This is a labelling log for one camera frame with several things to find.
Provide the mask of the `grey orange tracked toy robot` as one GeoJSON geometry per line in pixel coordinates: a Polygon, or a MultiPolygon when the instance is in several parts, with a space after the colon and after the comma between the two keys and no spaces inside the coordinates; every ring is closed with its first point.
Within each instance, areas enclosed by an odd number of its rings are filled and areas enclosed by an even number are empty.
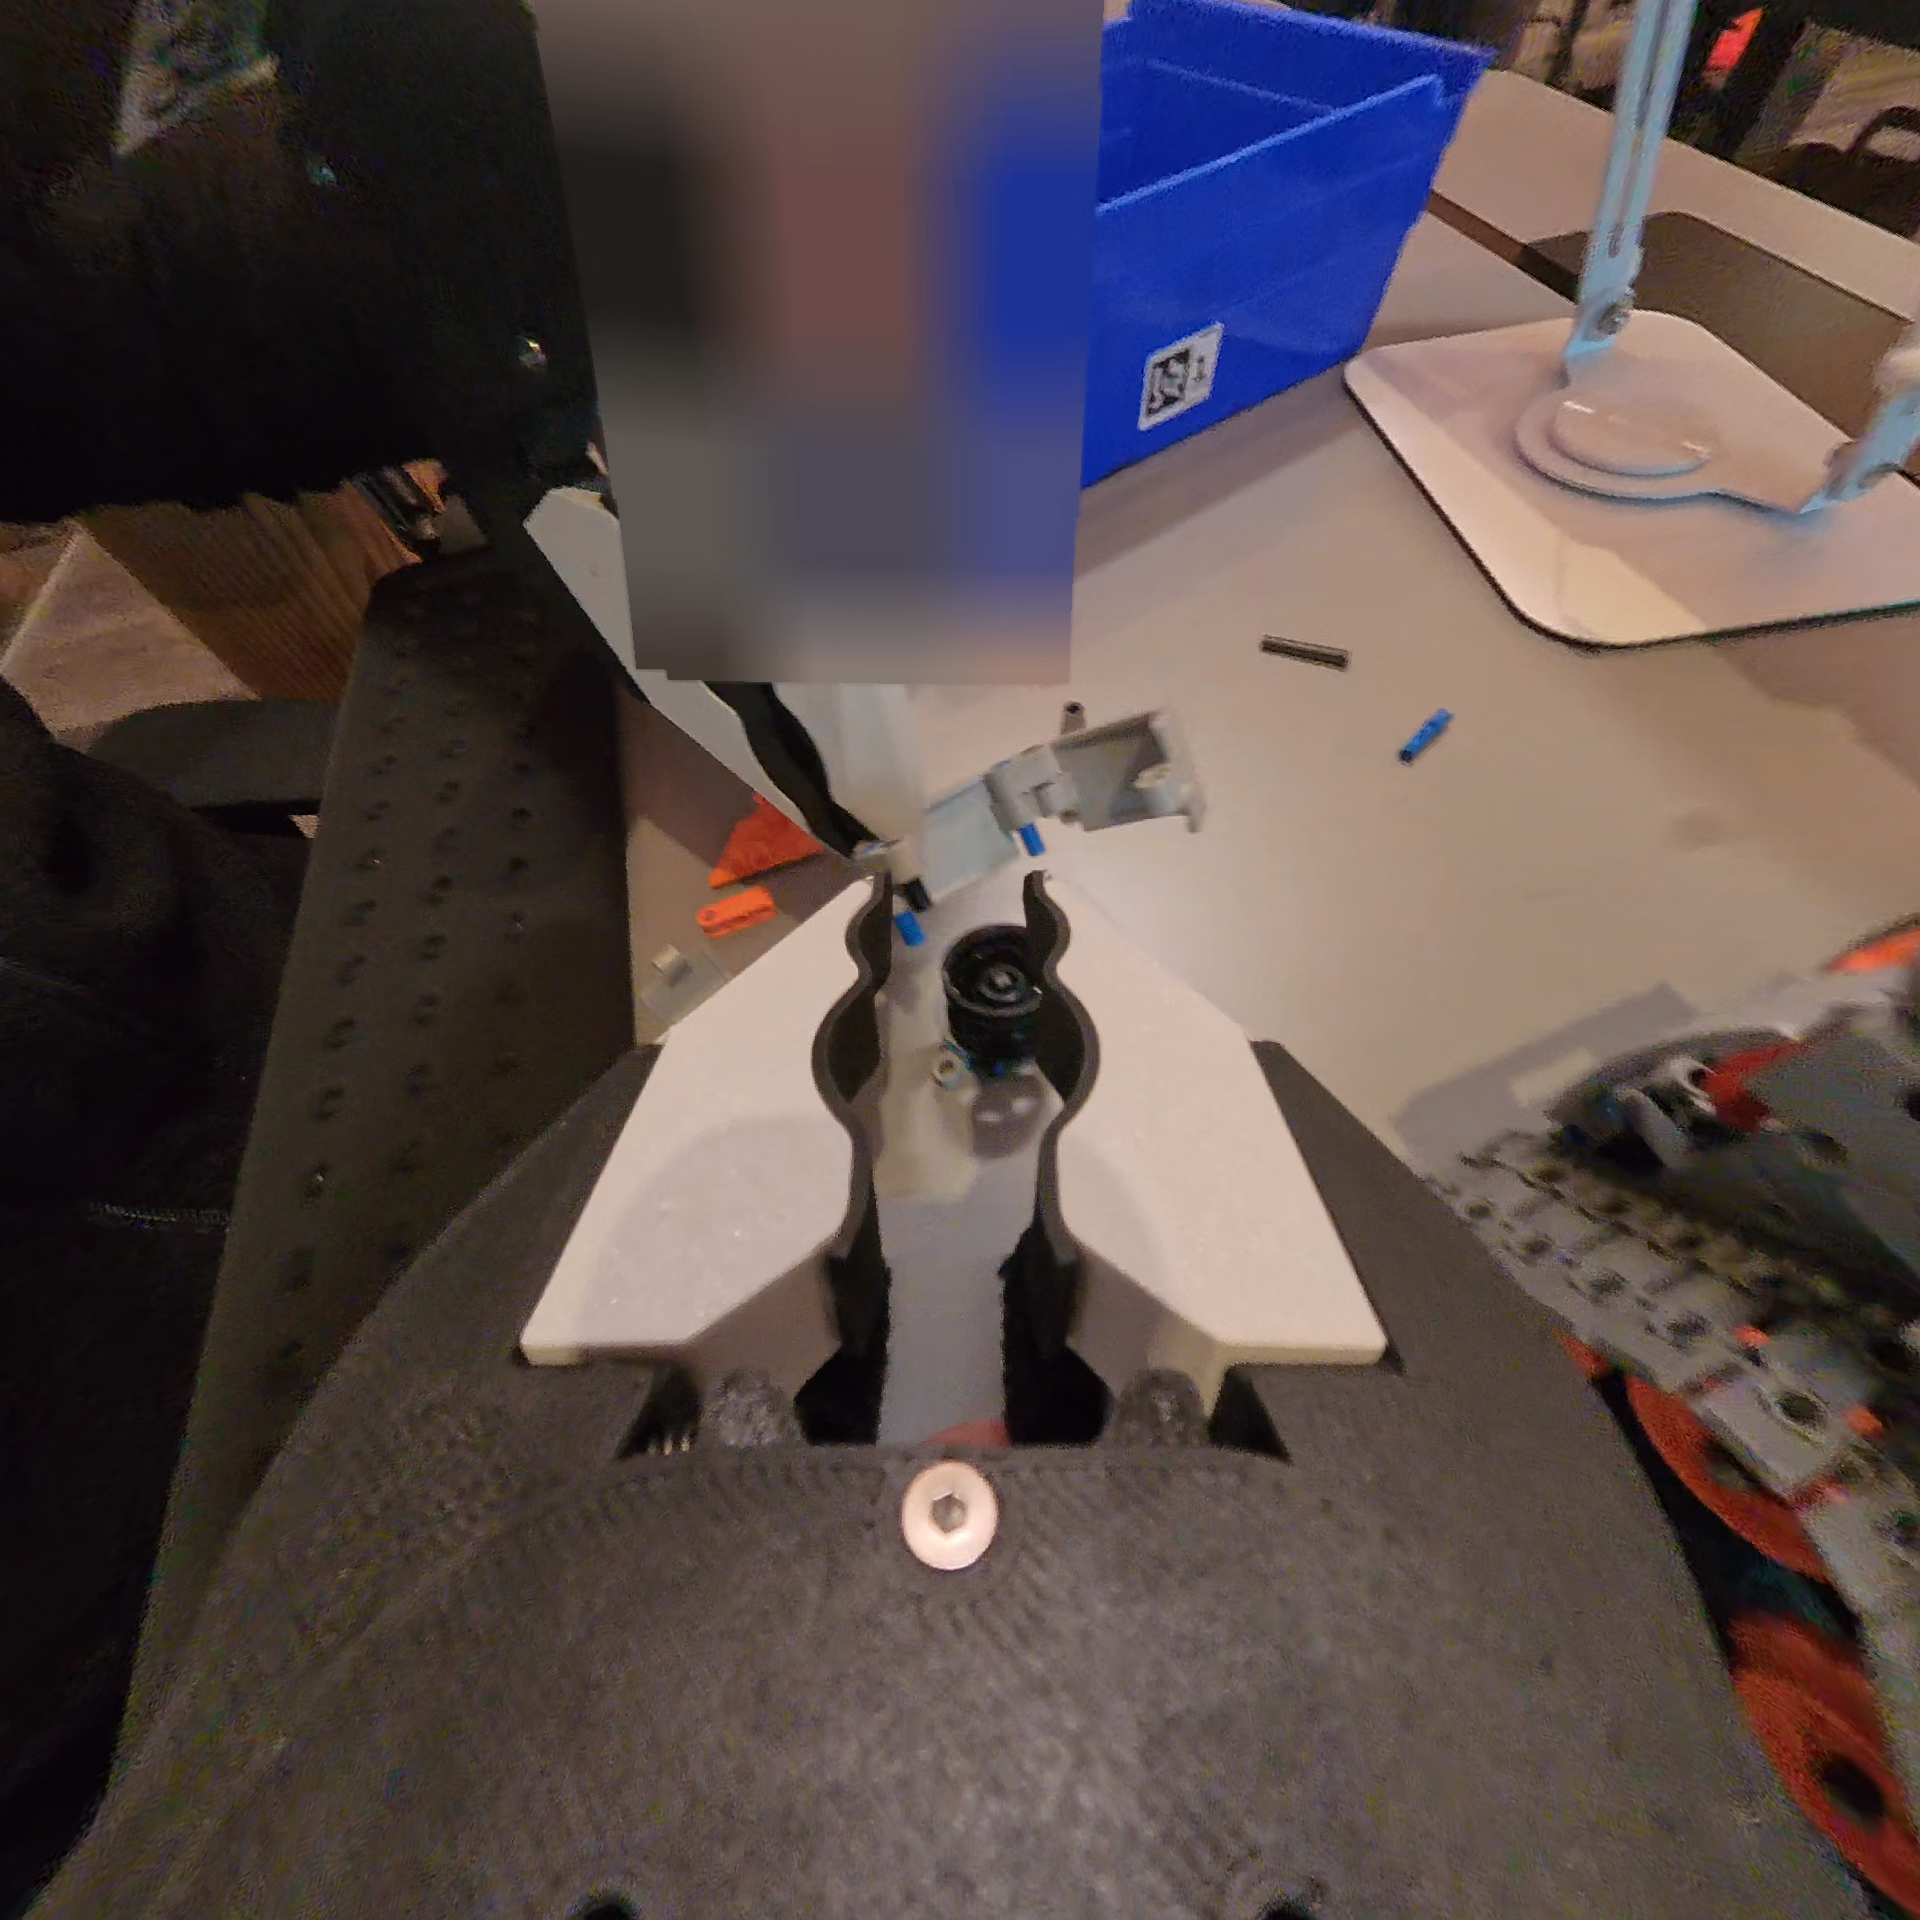
{"type": "Polygon", "coordinates": [[[1915,946],[1877,931],[1430,1177],[1642,1455],[1872,1916],[1918,1914],[1915,946]]]}

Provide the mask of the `blue plastic bin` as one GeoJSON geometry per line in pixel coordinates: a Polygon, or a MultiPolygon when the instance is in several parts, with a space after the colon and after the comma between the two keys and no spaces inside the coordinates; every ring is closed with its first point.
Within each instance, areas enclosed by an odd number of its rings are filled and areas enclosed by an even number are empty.
{"type": "Polygon", "coordinates": [[[1268,4],[1106,23],[1086,489],[1355,358],[1492,57],[1268,4]]]}

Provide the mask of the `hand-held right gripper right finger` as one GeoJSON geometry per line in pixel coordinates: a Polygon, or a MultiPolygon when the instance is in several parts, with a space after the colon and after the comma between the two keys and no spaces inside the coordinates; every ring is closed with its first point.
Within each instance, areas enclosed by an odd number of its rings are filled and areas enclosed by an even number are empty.
{"type": "Polygon", "coordinates": [[[1022,913],[1059,1110],[1016,1247],[1016,1350],[1106,1390],[1379,1362],[1386,1326],[1258,1046],[1068,880],[1029,873],[1022,913]]]}

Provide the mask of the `white flat sheet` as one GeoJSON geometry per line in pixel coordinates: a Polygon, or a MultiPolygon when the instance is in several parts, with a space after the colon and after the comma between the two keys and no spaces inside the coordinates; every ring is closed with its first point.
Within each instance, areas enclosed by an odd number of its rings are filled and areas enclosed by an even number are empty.
{"type": "Polygon", "coordinates": [[[1736,347],[1653,311],[1361,352],[1349,396],[1506,606],[1589,650],[1915,610],[1904,471],[1796,511],[1848,436],[1736,347]]]}

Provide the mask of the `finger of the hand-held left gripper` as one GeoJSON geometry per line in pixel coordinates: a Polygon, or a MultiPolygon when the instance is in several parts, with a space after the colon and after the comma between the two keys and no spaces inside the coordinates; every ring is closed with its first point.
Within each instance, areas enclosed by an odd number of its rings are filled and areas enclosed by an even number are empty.
{"type": "Polygon", "coordinates": [[[835,852],[897,855],[897,686],[713,684],[642,667],[608,504],[589,489],[553,489],[526,535],[670,724],[835,852]]]}
{"type": "Polygon", "coordinates": [[[857,822],[862,839],[916,843],[937,792],[908,689],[788,686],[786,710],[824,764],[827,795],[857,822]]]}

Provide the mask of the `small white blue connector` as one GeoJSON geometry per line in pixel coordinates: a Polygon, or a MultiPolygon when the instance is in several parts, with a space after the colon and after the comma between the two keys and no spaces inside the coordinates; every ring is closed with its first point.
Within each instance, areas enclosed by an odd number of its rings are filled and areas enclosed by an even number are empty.
{"type": "Polygon", "coordinates": [[[923,812],[920,890],[926,905],[1040,860],[1048,830],[1109,833],[1177,822],[1201,833],[1206,795],[1172,711],[1081,724],[940,794],[923,812]]]}

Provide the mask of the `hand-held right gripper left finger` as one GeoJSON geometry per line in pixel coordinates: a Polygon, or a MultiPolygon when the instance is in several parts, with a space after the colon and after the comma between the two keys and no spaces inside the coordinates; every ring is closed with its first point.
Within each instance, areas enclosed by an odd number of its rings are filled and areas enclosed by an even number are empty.
{"type": "Polygon", "coordinates": [[[802,1384],[874,1346],[886,1278],[857,1115],[891,890],[850,884],[658,1043],[526,1321],[530,1364],[802,1384]]]}

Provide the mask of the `black perforated board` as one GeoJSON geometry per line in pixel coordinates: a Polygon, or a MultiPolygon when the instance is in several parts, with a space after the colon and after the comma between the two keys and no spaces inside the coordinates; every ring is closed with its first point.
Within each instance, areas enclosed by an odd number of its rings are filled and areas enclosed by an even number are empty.
{"type": "Polygon", "coordinates": [[[115,1756],[394,1278],[633,1046],[617,691],[489,552],[376,591],[328,756],[115,1756]]]}

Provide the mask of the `orange flat panel piece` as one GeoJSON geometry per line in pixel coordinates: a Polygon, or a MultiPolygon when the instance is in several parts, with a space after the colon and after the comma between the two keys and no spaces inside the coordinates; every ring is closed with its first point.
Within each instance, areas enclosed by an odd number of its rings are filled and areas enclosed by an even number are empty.
{"type": "Polygon", "coordinates": [[[757,799],[731,828],[708,873],[710,900],[696,921],[708,942],[768,923],[778,900],[766,880],[826,852],[826,847],[768,799],[757,799]]]}

